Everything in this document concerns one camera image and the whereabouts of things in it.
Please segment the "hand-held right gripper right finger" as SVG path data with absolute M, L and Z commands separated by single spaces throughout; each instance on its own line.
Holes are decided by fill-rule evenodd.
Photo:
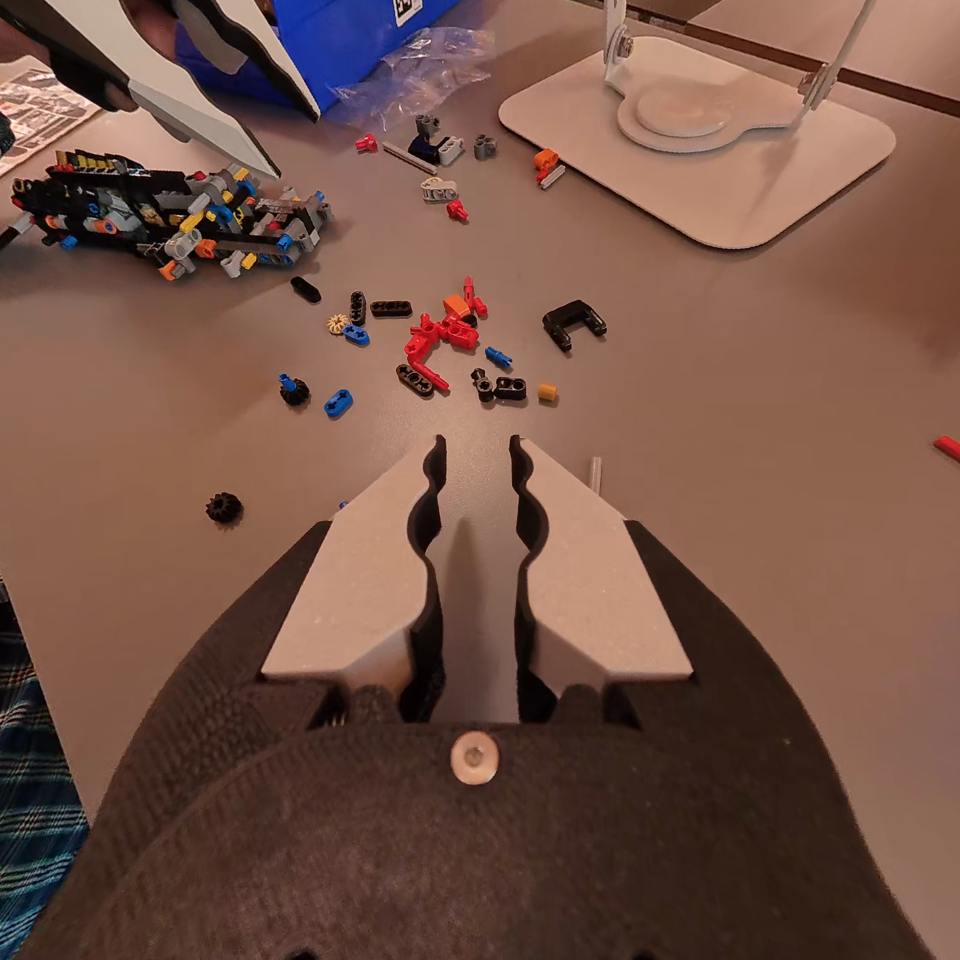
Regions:
M 518 718 L 546 723 L 568 689 L 685 682 L 693 667 L 628 520 L 530 438 L 510 438 Z

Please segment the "black U-shaped lego bracket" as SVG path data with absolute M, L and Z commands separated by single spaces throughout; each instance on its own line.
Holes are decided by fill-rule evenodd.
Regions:
M 564 355 L 572 351 L 570 330 L 583 329 L 597 339 L 603 339 L 608 333 L 606 321 L 582 299 L 572 300 L 548 311 L 541 322 L 544 331 Z

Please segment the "clear plastic bag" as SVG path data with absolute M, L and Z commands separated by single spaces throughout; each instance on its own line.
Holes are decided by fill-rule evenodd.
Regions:
M 363 133 L 384 134 L 419 114 L 432 114 L 462 88 L 490 77 L 492 30 L 431 27 L 382 57 L 363 80 L 333 87 L 323 118 Z

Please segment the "person's left hand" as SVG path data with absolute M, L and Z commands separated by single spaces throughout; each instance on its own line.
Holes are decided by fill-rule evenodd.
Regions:
M 179 20 L 168 1 L 122 1 L 139 34 L 166 59 L 176 60 Z

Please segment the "person's plaid shirt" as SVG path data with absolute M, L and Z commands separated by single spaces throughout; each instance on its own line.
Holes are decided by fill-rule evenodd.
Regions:
M 1 586 L 1 957 L 14 958 L 89 835 L 18 618 Z

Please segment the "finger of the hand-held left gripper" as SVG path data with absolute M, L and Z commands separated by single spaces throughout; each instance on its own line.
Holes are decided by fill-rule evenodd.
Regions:
M 172 15 L 212 66 L 234 75 L 254 63 L 311 122 L 321 117 L 301 72 L 255 1 L 172 1 Z
M 51 11 L 92 45 L 126 82 L 130 98 L 155 119 L 219 150 L 250 171 L 279 178 L 281 170 L 257 138 L 210 100 L 181 66 L 156 50 L 119 2 L 53 1 Z

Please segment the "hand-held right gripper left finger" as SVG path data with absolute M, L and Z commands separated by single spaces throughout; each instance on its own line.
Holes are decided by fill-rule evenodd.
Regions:
M 444 436 L 419 440 L 330 520 L 263 663 L 267 680 L 380 687 L 406 722 L 430 720 L 446 669 L 426 553 L 442 529 L 447 458 Z

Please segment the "blue bin with square tag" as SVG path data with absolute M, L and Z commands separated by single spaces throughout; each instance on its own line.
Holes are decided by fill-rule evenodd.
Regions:
M 272 1 L 279 38 L 317 105 L 337 103 L 336 90 L 363 81 L 416 31 L 455 1 Z

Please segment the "printed instruction sheet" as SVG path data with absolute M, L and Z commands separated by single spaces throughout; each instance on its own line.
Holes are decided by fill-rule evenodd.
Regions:
M 39 60 L 25 55 L 1 64 L 1 113 L 13 137 L 1 158 L 4 177 L 101 114 L 102 108 L 62 85 Z

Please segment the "white book stand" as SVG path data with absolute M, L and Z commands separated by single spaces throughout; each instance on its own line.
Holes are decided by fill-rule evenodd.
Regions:
M 690 239 L 762 246 L 885 162 L 881 120 L 829 93 L 874 7 L 797 87 L 655 35 L 605 2 L 605 46 L 517 92 L 500 122 Z

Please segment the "multicoloured lego vehicle chassis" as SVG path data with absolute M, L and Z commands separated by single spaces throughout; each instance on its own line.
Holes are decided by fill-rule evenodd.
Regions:
M 324 193 L 300 198 L 288 188 L 269 198 L 236 163 L 186 174 L 83 150 L 57 150 L 44 177 L 13 182 L 10 199 L 19 217 L 2 231 L 3 248 L 37 229 L 46 247 L 126 252 L 168 282 L 202 260 L 231 279 L 258 265 L 292 267 L 333 221 Z

